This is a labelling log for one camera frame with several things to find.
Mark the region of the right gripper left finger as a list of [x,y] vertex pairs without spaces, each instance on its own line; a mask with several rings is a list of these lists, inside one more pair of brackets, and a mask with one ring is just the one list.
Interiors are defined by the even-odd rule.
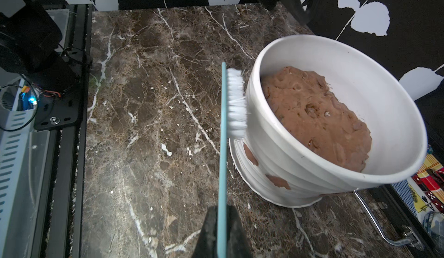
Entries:
[[217,257],[217,206],[209,207],[192,258]]

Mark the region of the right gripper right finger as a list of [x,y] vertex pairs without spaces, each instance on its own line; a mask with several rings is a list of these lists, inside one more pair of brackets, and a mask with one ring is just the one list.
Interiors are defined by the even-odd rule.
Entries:
[[227,207],[227,257],[253,257],[241,218],[234,206]]

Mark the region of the white ceramic flower pot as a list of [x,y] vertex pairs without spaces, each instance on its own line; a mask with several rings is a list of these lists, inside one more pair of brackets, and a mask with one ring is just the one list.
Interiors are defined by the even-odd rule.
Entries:
[[[285,66],[324,76],[338,100],[367,124],[372,145],[363,171],[323,159],[280,123],[261,78]],[[245,95],[246,134],[230,141],[231,156],[248,186],[278,206],[301,208],[324,196],[397,183],[416,174],[426,157],[426,127],[407,91],[376,61],[339,41],[313,35],[274,40],[259,53]]]

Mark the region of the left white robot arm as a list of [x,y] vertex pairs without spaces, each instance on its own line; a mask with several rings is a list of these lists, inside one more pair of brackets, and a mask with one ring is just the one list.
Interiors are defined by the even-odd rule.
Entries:
[[10,17],[1,12],[1,68],[10,73],[37,73],[56,62],[62,33],[39,3],[18,2],[24,6]]

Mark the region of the brown clay soil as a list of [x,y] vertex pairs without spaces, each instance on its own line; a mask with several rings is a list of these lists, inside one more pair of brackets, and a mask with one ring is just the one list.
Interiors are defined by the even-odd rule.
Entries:
[[261,86],[275,116],[301,144],[340,167],[363,171],[371,132],[336,98],[323,76],[288,66],[261,77]]

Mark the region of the black poker chip case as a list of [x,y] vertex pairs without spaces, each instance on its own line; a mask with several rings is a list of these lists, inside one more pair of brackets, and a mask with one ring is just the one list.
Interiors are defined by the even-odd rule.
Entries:
[[444,148],[431,142],[425,160],[413,176],[370,189],[397,231],[390,238],[358,191],[354,194],[380,237],[389,245],[406,246],[416,258],[444,255]]

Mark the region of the playing card deck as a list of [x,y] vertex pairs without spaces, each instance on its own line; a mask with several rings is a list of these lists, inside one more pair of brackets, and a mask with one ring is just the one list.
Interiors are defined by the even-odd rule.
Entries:
[[440,212],[433,202],[436,198],[430,199],[431,194],[424,192],[412,178],[392,184],[392,187],[420,223],[428,213]]

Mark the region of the white perforated strip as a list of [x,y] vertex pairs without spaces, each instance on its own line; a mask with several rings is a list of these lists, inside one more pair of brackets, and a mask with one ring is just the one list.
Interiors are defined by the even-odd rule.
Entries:
[[31,249],[35,196],[30,181],[30,127],[34,108],[20,109],[24,80],[2,88],[12,102],[1,106],[1,257],[26,258]]

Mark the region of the small circuit board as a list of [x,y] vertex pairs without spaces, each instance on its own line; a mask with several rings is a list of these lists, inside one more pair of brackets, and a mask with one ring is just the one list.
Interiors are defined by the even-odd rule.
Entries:
[[20,92],[18,94],[18,111],[28,111],[37,108],[38,101],[36,93],[33,91],[33,88],[31,86],[20,86],[18,87],[18,91]]

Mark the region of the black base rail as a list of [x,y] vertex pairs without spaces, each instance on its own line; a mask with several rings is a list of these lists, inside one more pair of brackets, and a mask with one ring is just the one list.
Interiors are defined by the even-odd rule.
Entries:
[[68,7],[61,58],[79,82],[61,97],[43,98],[43,111],[37,117],[37,127],[49,132],[49,142],[30,258],[81,256],[93,10],[91,4]]

